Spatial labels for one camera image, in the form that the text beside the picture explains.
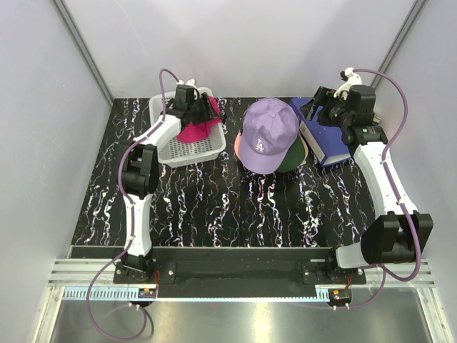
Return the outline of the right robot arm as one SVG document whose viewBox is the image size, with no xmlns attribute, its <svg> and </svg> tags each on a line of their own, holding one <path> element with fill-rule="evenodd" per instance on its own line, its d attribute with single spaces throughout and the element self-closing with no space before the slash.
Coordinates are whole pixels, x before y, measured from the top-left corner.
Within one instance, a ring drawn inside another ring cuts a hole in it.
<svg viewBox="0 0 457 343">
<path fill-rule="evenodd" d="M 306 119 L 338 127 L 342 142 L 362 172 L 374 205 L 376 219 L 360 241 L 338 247 L 324 265 L 327 280 L 340 283 L 350 269 L 379 264 L 420 263 L 433 228 L 430 214 L 419 212 L 409 199 L 393 166 L 389 140 L 374 123 L 375 91 L 353 85 L 337 91 L 319 87 L 301 107 Z"/>
</svg>

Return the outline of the dark green cap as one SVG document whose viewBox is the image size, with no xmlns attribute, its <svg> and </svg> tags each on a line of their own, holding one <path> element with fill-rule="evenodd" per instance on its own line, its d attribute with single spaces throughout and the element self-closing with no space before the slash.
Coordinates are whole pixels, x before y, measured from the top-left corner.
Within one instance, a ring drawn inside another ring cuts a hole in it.
<svg viewBox="0 0 457 343">
<path fill-rule="evenodd" d="M 303 144 L 301 143 L 301 136 L 298 135 L 295 142 L 288 149 L 280 166 L 276 169 L 276 172 L 286 173 L 293 171 L 302 162 L 303 156 Z"/>
</svg>

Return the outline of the light pink baseball cap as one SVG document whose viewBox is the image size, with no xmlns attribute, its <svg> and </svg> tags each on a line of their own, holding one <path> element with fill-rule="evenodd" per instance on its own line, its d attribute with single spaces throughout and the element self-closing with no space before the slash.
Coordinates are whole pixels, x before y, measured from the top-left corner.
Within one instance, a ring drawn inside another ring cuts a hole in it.
<svg viewBox="0 0 457 343">
<path fill-rule="evenodd" d="M 238 160 L 240 160 L 241 137 L 242 137 L 242 133 L 239 131 L 238 134 L 236 135 L 236 138 L 235 138 L 235 141 L 233 144 L 234 154 Z"/>
</svg>

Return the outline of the beige baseball cap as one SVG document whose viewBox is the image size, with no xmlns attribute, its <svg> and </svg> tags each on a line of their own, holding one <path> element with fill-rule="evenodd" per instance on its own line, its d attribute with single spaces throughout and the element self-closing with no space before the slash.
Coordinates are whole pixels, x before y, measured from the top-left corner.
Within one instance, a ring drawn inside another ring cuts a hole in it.
<svg viewBox="0 0 457 343">
<path fill-rule="evenodd" d="M 301 139 L 301 143 L 303 144 L 303 151 L 304 151 L 304 156 L 303 156 L 303 160 L 302 162 L 299 164 L 299 166 L 302 166 L 306 163 L 306 159 L 308 157 L 308 154 L 309 154 L 309 150 L 308 150 L 308 145 L 307 143 Z"/>
</svg>

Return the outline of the lavender baseball cap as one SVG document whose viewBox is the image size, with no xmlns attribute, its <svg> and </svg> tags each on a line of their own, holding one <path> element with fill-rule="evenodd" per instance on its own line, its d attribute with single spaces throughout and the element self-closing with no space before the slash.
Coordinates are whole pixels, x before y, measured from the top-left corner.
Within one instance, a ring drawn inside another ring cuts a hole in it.
<svg viewBox="0 0 457 343">
<path fill-rule="evenodd" d="M 243 166 L 256 174 L 272 174 L 299 135 L 299 122 L 287 103 L 263 98 L 245 111 L 241 133 Z"/>
</svg>

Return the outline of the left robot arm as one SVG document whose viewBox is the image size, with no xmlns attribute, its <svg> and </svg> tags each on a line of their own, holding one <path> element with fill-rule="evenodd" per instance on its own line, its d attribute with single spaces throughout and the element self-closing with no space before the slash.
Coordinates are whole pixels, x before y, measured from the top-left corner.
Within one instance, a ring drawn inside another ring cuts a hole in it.
<svg viewBox="0 0 457 343">
<path fill-rule="evenodd" d="M 226 146 L 219 107 L 208 87 L 178 81 L 175 91 L 150 98 L 149 109 L 151 126 L 123 145 L 117 176 L 126 209 L 126 242 L 117 272 L 129 272 L 140 283 L 156 274 L 150 207 L 160 181 L 159 164 L 186 166 L 211 161 Z M 174 141 L 179 144 L 175 156 L 160 158 Z"/>
</svg>

